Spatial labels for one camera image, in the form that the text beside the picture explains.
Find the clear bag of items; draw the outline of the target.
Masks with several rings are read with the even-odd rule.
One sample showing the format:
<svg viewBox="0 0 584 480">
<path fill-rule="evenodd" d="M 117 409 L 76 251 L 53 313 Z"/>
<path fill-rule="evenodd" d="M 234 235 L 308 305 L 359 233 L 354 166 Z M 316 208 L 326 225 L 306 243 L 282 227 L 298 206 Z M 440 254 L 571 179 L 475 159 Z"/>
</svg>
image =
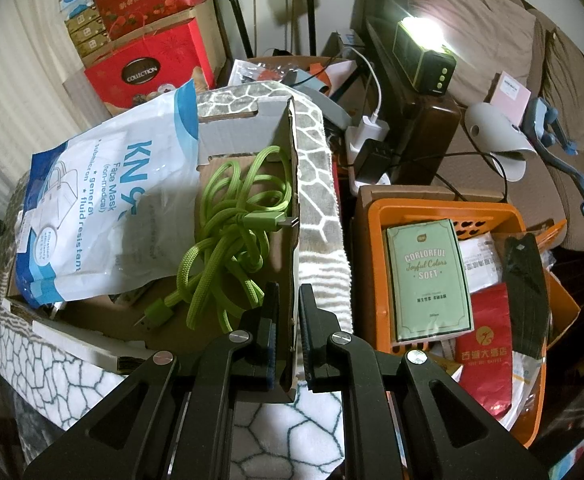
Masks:
<svg viewBox="0 0 584 480">
<path fill-rule="evenodd" d="M 326 96 L 339 90 L 354 73 L 357 64 L 344 58 L 325 56 L 266 56 L 235 60 L 230 70 L 228 86 L 273 80 L 293 88 L 309 88 Z"/>
</svg>

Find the white power strip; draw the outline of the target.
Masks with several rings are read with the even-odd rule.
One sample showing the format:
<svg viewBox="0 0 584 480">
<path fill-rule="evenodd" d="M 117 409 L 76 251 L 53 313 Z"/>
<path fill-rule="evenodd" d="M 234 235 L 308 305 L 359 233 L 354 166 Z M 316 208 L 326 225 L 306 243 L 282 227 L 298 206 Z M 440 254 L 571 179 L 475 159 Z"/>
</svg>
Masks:
<svg viewBox="0 0 584 480">
<path fill-rule="evenodd" d="M 363 115 L 358 126 L 345 131 L 346 171 L 350 193 L 357 196 L 365 185 L 390 185 L 388 154 L 382 141 L 388 124 L 381 119 Z"/>
</svg>

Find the brown sofa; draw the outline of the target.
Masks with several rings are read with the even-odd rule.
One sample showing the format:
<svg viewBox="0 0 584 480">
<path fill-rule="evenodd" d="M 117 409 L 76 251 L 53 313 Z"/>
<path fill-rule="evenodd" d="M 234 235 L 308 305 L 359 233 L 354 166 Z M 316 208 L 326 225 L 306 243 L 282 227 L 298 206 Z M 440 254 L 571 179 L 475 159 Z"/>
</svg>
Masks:
<svg viewBox="0 0 584 480">
<path fill-rule="evenodd" d="M 505 194 L 584 252 L 584 54 L 523 0 L 363 0 L 401 184 Z"/>
</svg>

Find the red collection gift box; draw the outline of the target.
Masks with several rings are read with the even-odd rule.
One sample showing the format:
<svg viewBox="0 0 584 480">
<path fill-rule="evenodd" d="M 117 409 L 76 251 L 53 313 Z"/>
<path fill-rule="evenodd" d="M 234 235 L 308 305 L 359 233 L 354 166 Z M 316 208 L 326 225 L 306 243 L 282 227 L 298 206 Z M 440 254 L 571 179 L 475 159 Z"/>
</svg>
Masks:
<svg viewBox="0 0 584 480">
<path fill-rule="evenodd" d="M 84 73 L 112 115 L 175 91 L 188 81 L 194 82 L 199 93 L 215 86 L 194 18 L 135 39 L 104 56 Z"/>
</svg>

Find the orange plastic basket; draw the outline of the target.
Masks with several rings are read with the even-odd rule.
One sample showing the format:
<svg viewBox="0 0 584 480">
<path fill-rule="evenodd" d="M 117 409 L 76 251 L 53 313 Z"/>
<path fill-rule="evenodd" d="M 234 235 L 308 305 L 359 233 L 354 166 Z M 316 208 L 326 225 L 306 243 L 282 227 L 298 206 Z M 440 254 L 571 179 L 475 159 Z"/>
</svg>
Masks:
<svg viewBox="0 0 584 480">
<path fill-rule="evenodd" d="M 537 437 L 546 396 L 548 350 L 580 308 L 549 272 L 551 326 L 523 338 L 514 287 L 506 284 L 506 242 L 528 237 L 509 204 L 368 200 L 357 214 L 362 333 L 374 349 L 405 353 L 417 344 L 456 344 L 460 384 L 516 439 Z"/>
</svg>

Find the pink box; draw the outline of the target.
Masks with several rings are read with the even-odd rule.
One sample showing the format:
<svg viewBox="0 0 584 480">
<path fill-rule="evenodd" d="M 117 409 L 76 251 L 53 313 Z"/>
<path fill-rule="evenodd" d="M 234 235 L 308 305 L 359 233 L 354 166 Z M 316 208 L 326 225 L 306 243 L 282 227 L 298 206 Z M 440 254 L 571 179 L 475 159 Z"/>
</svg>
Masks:
<svg viewBox="0 0 584 480">
<path fill-rule="evenodd" d="M 532 92 L 506 72 L 501 72 L 490 90 L 488 103 L 504 114 L 513 126 L 520 127 Z"/>
</svg>

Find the green colorful soft packet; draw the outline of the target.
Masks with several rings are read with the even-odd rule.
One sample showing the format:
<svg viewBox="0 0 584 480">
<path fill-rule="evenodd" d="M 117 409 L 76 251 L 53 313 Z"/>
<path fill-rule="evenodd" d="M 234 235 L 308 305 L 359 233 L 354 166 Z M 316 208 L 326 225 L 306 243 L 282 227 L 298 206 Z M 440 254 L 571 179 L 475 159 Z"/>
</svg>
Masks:
<svg viewBox="0 0 584 480">
<path fill-rule="evenodd" d="M 393 344 L 452 339 L 474 328 L 469 284 L 449 219 L 383 231 Z"/>
</svg>

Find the cardboard box with white flaps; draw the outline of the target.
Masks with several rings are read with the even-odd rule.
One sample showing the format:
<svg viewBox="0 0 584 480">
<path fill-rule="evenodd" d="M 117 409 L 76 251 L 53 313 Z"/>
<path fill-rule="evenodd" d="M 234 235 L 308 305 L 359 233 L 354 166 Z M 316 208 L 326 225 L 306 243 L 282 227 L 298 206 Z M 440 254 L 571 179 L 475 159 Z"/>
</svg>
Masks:
<svg viewBox="0 0 584 480">
<path fill-rule="evenodd" d="M 275 386 L 253 402 L 285 402 L 295 388 L 297 179 L 294 101 L 268 98 L 253 112 L 199 118 L 200 182 L 194 242 L 175 274 L 129 292 L 41 307 L 70 307 L 69 322 L 124 344 L 126 356 L 202 349 L 237 330 L 279 285 Z"/>
</svg>

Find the dark wooden nightstand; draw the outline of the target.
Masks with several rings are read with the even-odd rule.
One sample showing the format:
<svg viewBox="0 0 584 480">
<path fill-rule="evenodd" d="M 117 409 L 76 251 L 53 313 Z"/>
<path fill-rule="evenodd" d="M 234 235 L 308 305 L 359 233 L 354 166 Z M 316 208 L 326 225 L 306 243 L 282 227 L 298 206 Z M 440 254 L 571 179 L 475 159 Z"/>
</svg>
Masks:
<svg viewBox="0 0 584 480">
<path fill-rule="evenodd" d="M 429 96 L 412 88 L 392 52 L 394 30 L 380 18 L 366 18 L 363 39 L 375 63 L 388 122 L 385 143 L 394 150 L 389 174 L 394 184 L 429 185 L 440 168 L 461 112 L 449 94 Z"/>
</svg>

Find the black sleeve in basket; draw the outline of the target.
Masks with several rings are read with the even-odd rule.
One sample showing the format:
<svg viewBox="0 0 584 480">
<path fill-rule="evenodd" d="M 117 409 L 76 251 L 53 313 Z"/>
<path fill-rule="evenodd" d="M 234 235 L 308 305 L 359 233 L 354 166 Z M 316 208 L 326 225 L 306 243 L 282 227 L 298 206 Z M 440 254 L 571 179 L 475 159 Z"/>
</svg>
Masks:
<svg viewBox="0 0 584 480">
<path fill-rule="evenodd" d="M 513 350 L 535 360 L 549 332 L 549 298 L 542 258 L 532 233 L 505 240 L 501 258 L 509 298 Z"/>
</svg>

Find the stack of gold boxes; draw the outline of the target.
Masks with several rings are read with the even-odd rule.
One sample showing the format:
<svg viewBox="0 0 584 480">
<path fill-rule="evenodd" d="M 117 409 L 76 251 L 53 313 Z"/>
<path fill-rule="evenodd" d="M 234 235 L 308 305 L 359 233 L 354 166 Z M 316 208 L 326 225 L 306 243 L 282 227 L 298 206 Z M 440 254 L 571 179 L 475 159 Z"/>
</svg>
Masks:
<svg viewBox="0 0 584 480">
<path fill-rule="evenodd" d="M 86 58 L 110 41 L 103 18 L 96 6 L 87 6 L 68 18 L 65 26 L 80 58 Z"/>
</svg>

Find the white curved device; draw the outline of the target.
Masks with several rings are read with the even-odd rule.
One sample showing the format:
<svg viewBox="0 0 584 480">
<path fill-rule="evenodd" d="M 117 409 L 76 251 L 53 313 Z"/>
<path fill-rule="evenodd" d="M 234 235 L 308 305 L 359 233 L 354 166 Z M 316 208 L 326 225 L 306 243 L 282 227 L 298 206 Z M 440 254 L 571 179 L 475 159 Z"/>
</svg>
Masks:
<svg viewBox="0 0 584 480">
<path fill-rule="evenodd" d="M 474 103 L 464 114 L 464 127 L 471 143 L 485 154 L 500 177 L 508 182 L 524 178 L 527 162 L 536 152 L 525 134 L 513 126 L 506 115 L 490 103 Z"/>
</svg>

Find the red hotel bag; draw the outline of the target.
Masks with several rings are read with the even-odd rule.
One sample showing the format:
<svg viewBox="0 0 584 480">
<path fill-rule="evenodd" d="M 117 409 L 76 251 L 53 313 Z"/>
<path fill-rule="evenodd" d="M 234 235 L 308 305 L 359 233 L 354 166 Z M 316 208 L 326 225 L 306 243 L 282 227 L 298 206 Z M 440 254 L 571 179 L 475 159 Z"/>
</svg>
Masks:
<svg viewBox="0 0 584 480">
<path fill-rule="evenodd" d="M 512 402 L 512 330 L 508 289 L 499 283 L 471 295 L 474 330 L 456 339 L 460 386 L 497 419 Z"/>
</svg>

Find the white blue face mask bag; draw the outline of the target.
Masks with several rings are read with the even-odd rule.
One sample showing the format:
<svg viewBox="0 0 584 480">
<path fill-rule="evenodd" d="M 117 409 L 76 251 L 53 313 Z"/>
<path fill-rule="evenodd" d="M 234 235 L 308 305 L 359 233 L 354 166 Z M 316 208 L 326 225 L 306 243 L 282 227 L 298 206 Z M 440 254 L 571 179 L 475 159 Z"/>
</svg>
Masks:
<svg viewBox="0 0 584 480">
<path fill-rule="evenodd" d="M 14 279 L 33 308 L 129 292 L 176 273 L 194 242 L 195 86 L 34 154 Z"/>
</svg>

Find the bright lamp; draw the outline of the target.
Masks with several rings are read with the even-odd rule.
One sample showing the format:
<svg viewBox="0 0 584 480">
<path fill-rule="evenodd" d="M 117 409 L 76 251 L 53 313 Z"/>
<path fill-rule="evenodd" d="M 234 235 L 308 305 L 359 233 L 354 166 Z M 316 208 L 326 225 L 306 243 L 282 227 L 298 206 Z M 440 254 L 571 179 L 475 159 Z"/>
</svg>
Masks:
<svg viewBox="0 0 584 480">
<path fill-rule="evenodd" d="M 457 59 L 433 18 L 403 18 L 396 26 L 392 52 L 415 91 L 432 96 L 447 92 Z"/>
</svg>

